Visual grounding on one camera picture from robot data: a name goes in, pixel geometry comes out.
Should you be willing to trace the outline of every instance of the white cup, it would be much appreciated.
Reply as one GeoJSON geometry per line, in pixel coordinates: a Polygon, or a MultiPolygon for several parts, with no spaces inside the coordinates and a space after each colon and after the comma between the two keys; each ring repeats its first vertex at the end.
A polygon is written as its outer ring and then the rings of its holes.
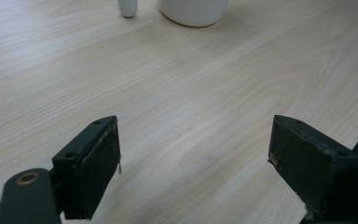
{"type": "Polygon", "coordinates": [[[187,26],[209,26],[225,14],[228,0],[158,0],[162,13],[187,26]]]}

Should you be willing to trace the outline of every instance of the wooden table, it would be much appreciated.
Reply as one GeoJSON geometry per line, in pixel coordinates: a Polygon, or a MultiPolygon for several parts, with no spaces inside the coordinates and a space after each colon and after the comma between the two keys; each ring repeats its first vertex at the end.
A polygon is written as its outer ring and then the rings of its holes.
{"type": "Polygon", "coordinates": [[[155,0],[130,20],[114,0],[0,1],[0,196],[117,115],[123,174],[91,223],[298,223],[274,114],[356,144],[358,0],[230,0],[201,29],[155,0]]]}

